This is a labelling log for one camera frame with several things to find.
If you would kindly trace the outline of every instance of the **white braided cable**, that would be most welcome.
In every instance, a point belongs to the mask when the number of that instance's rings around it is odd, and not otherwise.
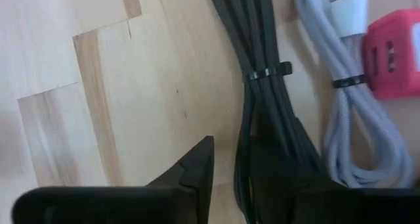
[[[333,80],[363,74],[362,36],[340,40],[316,0],[295,0],[303,26],[318,52],[327,62]],[[325,147],[331,178],[352,188],[376,187],[381,181],[396,181],[393,187],[409,187],[412,160],[406,142],[366,84],[337,90]],[[350,151],[350,117],[352,108],[360,115],[373,141],[375,170],[364,170],[352,163]]]

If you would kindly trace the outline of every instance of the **coiled black cable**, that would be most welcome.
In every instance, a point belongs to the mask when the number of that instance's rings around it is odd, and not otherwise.
[[[236,153],[234,192],[247,223],[256,223],[249,174],[249,147],[254,112],[267,121],[282,155],[292,159],[301,169],[325,172],[324,163],[296,118],[283,75],[250,79],[253,72],[278,67],[280,64],[272,0],[213,0],[239,58],[244,85],[243,116]],[[269,136],[269,133],[258,136]]]

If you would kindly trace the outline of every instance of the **cable tie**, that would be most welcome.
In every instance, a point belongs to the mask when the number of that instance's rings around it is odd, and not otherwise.
[[[366,83],[366,75],[362,74],[359,76],[353,76],[346,79],[338,79],[333,81],[333,87],[335,89],[340,89],[344,87],[350,87],[354,85],[359,85],[361,83]]]
[[[243,76],[243,79],[262,79],[268,76],[282,75],[287,76],[293,73],[291,62],[281,62],[276,67],[266,68],[265,70],[254,71]]]

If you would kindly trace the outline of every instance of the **wood grain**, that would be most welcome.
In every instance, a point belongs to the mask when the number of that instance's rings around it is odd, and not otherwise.
[[[97,32],[93,30],[76,36],[73,41],[102,165],[108,182],[111,185],[122,185],[116,142],[110,121],[106,93],[104,92]]]
[[[1,64],[17,98],[80,81],[61,0],[1,0]]]
[[[220,19],[210,0],[140,2],[142,16],[97,32],[124,183],[150,182],[207,134],[215,135],[215,182],[230,182],[242,83]]]
[[[106,185],[82,84],[18,103],[38,185]]]
[[[142,14],[140,0],[123,0],[128,18],[138,17]]]

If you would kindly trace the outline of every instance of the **red charger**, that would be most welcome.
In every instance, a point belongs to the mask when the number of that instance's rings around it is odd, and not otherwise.
[[[420,9],[394,11],[371,24],[363,57],[376,98],[420,96]]]

